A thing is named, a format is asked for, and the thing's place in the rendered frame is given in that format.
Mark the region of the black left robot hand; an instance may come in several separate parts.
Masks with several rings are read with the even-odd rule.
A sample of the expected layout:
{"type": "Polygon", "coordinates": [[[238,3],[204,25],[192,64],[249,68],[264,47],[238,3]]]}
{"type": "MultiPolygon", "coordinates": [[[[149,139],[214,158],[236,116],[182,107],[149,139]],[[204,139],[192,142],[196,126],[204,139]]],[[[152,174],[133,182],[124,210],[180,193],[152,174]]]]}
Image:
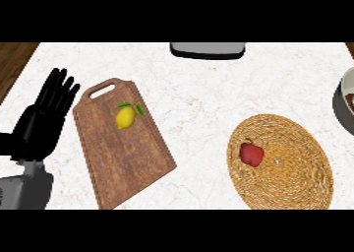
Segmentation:
{"type": "Polygon", "coordinates": [[[53,68],[13,132],[0,132],[0,156],[9,156],[13,161],[41,161],[52,154],[78,90],[80,85],[66,76],[66,70],[53,68]]]}

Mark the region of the grey bowl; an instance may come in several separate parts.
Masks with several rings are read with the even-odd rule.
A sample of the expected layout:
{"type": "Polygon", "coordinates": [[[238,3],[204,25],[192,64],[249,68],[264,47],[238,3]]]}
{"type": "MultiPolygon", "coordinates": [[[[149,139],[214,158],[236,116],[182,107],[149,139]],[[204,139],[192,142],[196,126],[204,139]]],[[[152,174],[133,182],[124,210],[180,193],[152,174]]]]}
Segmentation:
{"type": "Polygon", "coordinates": [[[334,93],[332,108],[339,124],[354,136],[354,67],[347,70],[341,78],[334,93]]]}

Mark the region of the round woven wicker placemat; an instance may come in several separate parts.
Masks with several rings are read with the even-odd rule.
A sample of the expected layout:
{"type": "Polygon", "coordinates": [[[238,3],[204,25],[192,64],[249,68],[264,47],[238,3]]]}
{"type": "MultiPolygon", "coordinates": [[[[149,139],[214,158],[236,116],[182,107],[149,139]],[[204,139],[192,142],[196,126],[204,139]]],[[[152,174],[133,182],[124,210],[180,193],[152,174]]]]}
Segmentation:
{"type": "Polygon", "coordinates": [[[334,178],[328,158],[307,129],[286,117],[258,114],[238,124],[226,163],[235,190],[251,209],[329,208],[334,178]],[[257,167],[239,156],[242,144],[264,150],[257,167]]]}

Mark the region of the yellow lemon with leaves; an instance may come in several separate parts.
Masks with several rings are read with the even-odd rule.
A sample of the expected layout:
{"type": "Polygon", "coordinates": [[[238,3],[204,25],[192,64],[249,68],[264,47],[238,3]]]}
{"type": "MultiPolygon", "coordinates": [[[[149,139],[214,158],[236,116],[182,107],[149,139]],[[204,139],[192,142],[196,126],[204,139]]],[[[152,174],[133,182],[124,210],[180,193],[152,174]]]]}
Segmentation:
{"type": "Polygon", "coordinates": [[[128,129],[133,126],[136,116],[145,115],[143,107],[134,102],[122,102],[118,105],[120,112],[117,114],[117,126],[120,130],[128,129]]]}

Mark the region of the grey and black appliance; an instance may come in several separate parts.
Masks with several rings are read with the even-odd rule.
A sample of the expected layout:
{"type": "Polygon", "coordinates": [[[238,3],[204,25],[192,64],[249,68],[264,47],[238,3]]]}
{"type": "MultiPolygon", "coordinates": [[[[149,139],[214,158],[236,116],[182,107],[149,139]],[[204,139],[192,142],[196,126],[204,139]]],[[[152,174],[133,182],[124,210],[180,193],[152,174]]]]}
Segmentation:
{"type": "Polygon", "coordinates": [[[170,51],[174,56],[207,59],[239,59],[245,52],[244,42],[171,42],[170,51]]]}

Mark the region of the red bell pepper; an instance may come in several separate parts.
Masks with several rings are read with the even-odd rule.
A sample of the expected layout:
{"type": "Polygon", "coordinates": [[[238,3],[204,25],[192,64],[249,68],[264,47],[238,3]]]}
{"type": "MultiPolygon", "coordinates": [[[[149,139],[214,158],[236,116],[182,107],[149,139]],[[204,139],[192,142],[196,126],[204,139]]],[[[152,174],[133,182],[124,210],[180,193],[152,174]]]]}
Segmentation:
{"type": "Polygon", "coordinates": [[[261,147],[254,145],[249,138],[246,138],[246,142],[241,144],[239,158],[241,161],[252,167],[257,167],[263,161],[264,150],[261,147]]]}

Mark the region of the brown wooden cutting board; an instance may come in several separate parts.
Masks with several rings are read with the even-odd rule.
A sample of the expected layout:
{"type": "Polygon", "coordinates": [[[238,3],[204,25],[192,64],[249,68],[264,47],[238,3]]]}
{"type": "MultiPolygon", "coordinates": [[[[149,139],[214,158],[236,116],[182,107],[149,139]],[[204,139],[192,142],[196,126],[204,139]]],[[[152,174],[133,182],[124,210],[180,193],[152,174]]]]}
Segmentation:
{"type": "Polygon", "coordinates": [[[109,79],[83,94],[72,108],[81,148],[100,209],[114,209],[177,166],[133,81],[109,79]],[[120,104],[143,115],[128,129],[117,125],[120,104]]]}

